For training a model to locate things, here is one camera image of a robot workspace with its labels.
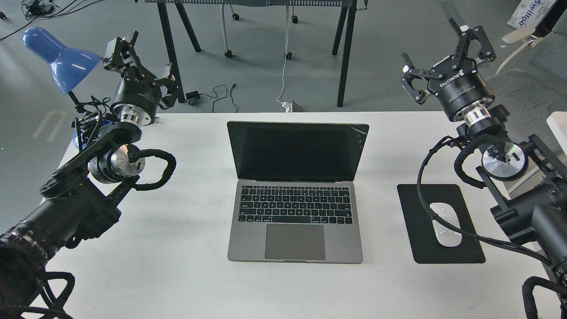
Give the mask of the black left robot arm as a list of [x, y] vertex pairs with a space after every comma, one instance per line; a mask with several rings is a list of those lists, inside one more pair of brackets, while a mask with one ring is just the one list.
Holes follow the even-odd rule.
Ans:
[[[108, 43], [105, 57], [67, 48], [44, 28], [26, 30], [23, 43], [51, 68], [61, 93], [80, 114], [76, 156], [62, 165], [41, 188], [44, 202], [1, 236], [1, 317], [20, 319], [37, 313], [63, 319], [64, 305], [75, 285], [68, 272], [45, 270], [59, 249], [76, 248], [100, 237], [121, 216], [126, 194], [162, 187], [176, 168], [175, 157], [158, 149], [141, 150], [142, 126], [154, 123], [157, 108], [172, 107], [181, 85], [170, 63], [162, 78], [142, 66], [134, 50], [138, 32]], [[72, 92], [99, 62], [120, 74], [115, 99], [79, 102]]]

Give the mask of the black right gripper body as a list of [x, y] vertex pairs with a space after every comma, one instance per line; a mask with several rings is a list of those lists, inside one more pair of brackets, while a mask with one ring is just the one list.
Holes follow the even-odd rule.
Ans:
[[455, 70], [453, 65], [453, 62], [433, 65], [444, 77], [432, 79], [432, 93], [449, 121], [457, 122], [463, 120], [466, 107], [478, 101], [490, 105], [495, 96], [478, 72], [476, 62], [461, 62]]

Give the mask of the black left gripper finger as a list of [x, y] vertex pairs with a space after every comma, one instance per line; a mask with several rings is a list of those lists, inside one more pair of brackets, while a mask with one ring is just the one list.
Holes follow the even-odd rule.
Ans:
[[178, 75], [175, 75], [176, 64], [174, 62], [169, 63], [164, 68], [164, 74], [162, 78], [154, 79], [153, 86], [158, 88], [160, 91], [161, 87], [166, 88], [166, 94], [164, 96], [159, 94], [159, 107], [161, 109], [170, 109], [174, 107], [178, 97], [182, 94], [182, 85], [180, 84]]
[[105, 70], [119, 73], [121, 78], [127, 80], [143, 79], [140, 59], [134, 50], [138, 34], [138, 31], [134, 31], [125, 38], [116, 38], [108, 43], [105, 56], [102, 58]]

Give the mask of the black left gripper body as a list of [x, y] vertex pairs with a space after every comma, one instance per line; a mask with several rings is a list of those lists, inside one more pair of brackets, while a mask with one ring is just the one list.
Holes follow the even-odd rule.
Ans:
[[156, 77], [148, 75], [137, 80], [133, 75], [122, 74], [112, 103], [112, 113], [119, 122], [146, 126], [155, 122], [161, 89], [152, 86]]

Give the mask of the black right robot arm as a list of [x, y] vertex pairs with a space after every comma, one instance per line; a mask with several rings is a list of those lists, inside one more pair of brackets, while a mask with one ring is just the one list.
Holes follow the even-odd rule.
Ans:
[[[403, 53], [403, 88], [419, 104], [438, 99], [458, 137], [446, 136], [431, 149], [417, 177], [417, 194], [435, 226], [540, 260], [548, 279], [529, 277], [522, 285], [526, 317], [538, 318], [533, 290], [557, 293], [566, 317], [566, 152], [546, 119], [566, 110], [566, 97], [521, 70], [484, 80], [478, 65], [496, 58], [481, 26], [449, 23], [458, 35], [455, 52], [429, 70], [414, 67]], [[445, 146], [458, 147], [454, 170], [466, 184], [487, 188], [497, 204], [494, 220], [508, 237], [496, 240], [464, 230], [427, 203], [421, 179], [429, 160]]]

